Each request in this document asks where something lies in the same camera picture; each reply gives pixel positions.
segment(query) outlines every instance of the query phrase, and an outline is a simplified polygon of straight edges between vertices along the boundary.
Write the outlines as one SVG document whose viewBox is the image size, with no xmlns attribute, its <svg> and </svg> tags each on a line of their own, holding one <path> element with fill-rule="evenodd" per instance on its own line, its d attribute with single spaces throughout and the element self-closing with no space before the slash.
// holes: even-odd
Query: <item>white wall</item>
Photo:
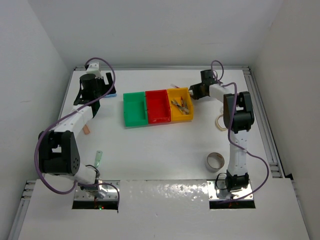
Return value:
<svg viewBox="0 0 320 240">
<path fill-rule="evenodd" d="M 70 72 L 27 0 L 0 7 L 0 239 L 7 239 L 41 130 L 58 118 Z"/>
<path fill-rule="evenodd" d="M 282 0 L 28 0 L 68 66 L 248 65 Z"/>
<path fill-rule="evenodd" d="M 286 173 L 320 239 L 320 1 L 285 0 L 254 73 Z"/>
</svg>

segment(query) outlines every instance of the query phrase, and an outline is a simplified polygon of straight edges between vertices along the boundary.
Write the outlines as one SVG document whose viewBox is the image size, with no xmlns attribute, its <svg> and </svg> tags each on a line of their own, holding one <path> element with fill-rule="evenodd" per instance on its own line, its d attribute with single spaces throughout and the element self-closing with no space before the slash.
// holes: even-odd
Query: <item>purple cable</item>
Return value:
<svg viewBox="0 0 320 240">
<path fill-rule="evenodd" d="M 216 76 L 215 76 L 215 74 L 214 74 L 214 72 L 213 72 L 213 71 L 214 71 L 214 70 L 213 70 L 213 63 L 214 63 L 214 62 L 218 62 L 218 63 L 221 65 L 221 67 L 222 67 L 222 75 L 221 75 L 220 79 L 217 79 Z M 222 63 L 221 63 L 220 61 L 218 61 L 218 60 L 212 61 L 212 63 L 211 63 L 211 70 L 212 70 L 213 77 L 214 77 L 215 80 L 219 83 L 219 85 L 221 85 L 220 80 L 222 79 L 222 77 L 223 77 L 223 75 L 224 75 L 224 67 L 223 67 Z M 241 196 L 241 197 L 239 197 L 239 198 L 237 198 L 237 199 L 221 201 L 221 202 L 220 202 L 221 204 L 233 203 L 233 202 L 236 202 L 236 201 L 238 201 L 238 200 L 245 199 L 246 197 L 250 196 L 251 194 L 254 194 L 256 191 L 258 191 L 260 188 L 262 188 L 262 186 L 265 185 L 265 183 L 267 182 L 267 180 L 268 180 L 268 178 L 269 178 L 269 166 L 268 166 L 268 164 L 266 163 L 266 161 L 263 160 L 261 157 L 256 156 L 256 155 L 253 155 L 252 153 L 248 152 L 244 147 L 242 147 L 242 146 L 234 143 L 234 142 L 231 140 L 230 134 L 231 134 L 232 123 L 233 123 L 233 121 L 234 121 L 234 115 L 235 115 L 236 107 L 237 107 L 238 88 L 237 88 L 237 84 L 236 84 L 235 82 L 231 82 L 231 83 L 228 83 L 228 84 L 225 84 L 225 85 L 221 85 L 221 86 L 222 86 L 222 87 L 228 87 L 228 86 L 230 86 L 230 85 L 233 85 L 233 86 L 234 86 L 234 99 L 233 99 L 232 112 L 231 112 L 231 116 L 230 116 L 230 119 L 231 119 L 231 120 L 230 120 L 229 126 L 228 126 L 228 140 L 229 140 L 229 142 L 230 142 L 232 145 L 240 148 L 241 150 L 244 150 L 249 156 L 261 160 L 261 161 L 264 163 L 265 167 L 266 167 L 266 177 L 265 177 L 264 181 L 263 181 L 255 190 L 253 190 L 253 191 L 250 192 L 249 194 L 244 195 L 244 196 Z"/>
<path fill-rule="evenodd" d="M 82 186 L 82 187 L 96 187 L 96 186 L 99 186 L 99 185 L 108 185 L 108 186 L 111 186 L 113 187 L 115 190 L 116 190 L 116 193 L 118 194 L 118 202 L 116 204 L 116 208 L 117 208 L 117 212 L 119 213 L 119 202 L 120 202 L 120 192 L 118 190 L 118 188 L 114 185 L 112 185 L 111 183 L 106 183 L 106 182 L 103 182 L 103 183 L 97 183 L 97 184 L 83 184 L 83 183 L 78 183 L 79 186 Z"/>
<path fill-rule="evenodd" d="M 79 111 L 79 110 L 81 110 L 81 109 L 83 109 L 83 108 L 85 108 L 85 107 L 87 107 L 87 106 L 89 106 L 89 105 L 91 105 L 91 104 L 99 101 L 100 99 L 104 98 L 106 95 L 108 95 L 108 94 L 110 93 L 110 91 L 111 91 L 111 90 L 114 88 L 114 86 L 115 86 L 115 82 L 116 82 L 115 70 L 113 69 L 113 67 L 112 67 L 106 60 L 104 60 L 104 59 L 102 59 L 102 58 L 100 58 L 100 57 L 93 57 L 93 58 L 90 58 L 88 61 L 86 61 L 85 64 L 87 65 L 90 61 L 95 60 L 95 59 L 96 59 L 96 60 L 101 60 L 101 61 L 103 61 L 104 63 L 106 63 L 106 64 L 109 66 L 109 68 L 111 69 L 112 74 L 113 74 L 113 83 L 112 83 L 110 89 L 109 89 L 105 94 L 103 94 L 102 96 L 98 97 L 98 98 L 95 99 L 95 100 L 92 100 L 92 101 L 90 101 L 90 102 L 82 105 L 81 107 L 79 107 L 79 108 L 77 109 L 77 111 Z M 49 132 L 52 128 L 54 128 L 58 123 L 62 122 L 63 120 L 65 120 L 65 119 L 69 118 L 70 116 L 74 115 L 75 113 L 77 113 L 77 111 L 73 111 L 73 112 L 69 113 L 68 115 L 60 118 L 58 121 L 56 121 L 56 122 L 52 123 L 50 126 L 48 126 L 48 127 L 43 131 L 43 133 L 41 134 L 41 136 L 39 137 L 38 142 L 36 143 L 36 146 L 35 146 L 35 150 L 34 150 L 34 166 L 35 166 L 36 173 L 38 174 L 38 176 L 39 176 L 40 180 L 43 182 L 43 184 L 44 184 L 48 189 L 50 189 L 52 192 L 54 192 L 54 193 L 56 193 L 56 194 L 62 194 L 62 195 L 64 195 L 64 194 L 69 194 L 69 193 L 71 193 L 71 192 L 75 189 L 75 187 L 77 186 L 77 183 L 74 182 L 72 188 L 71 188 L 70 190 L 68 190 L 68 191 L 59 191 L 59 190 L 55 189 L 54 187 L 52 187 L 52 186 L 46 181 L 46 179 L 42 176 L 42 173 L 41 173 L 41 171 L 40 171 L 40 169 L 39 169 L 39 159 L 38 159 L 39 147 L 40 147 L 41 141 L 44 139 L 44 136 L 47 134 L 47 132 Z"/>
</svg>

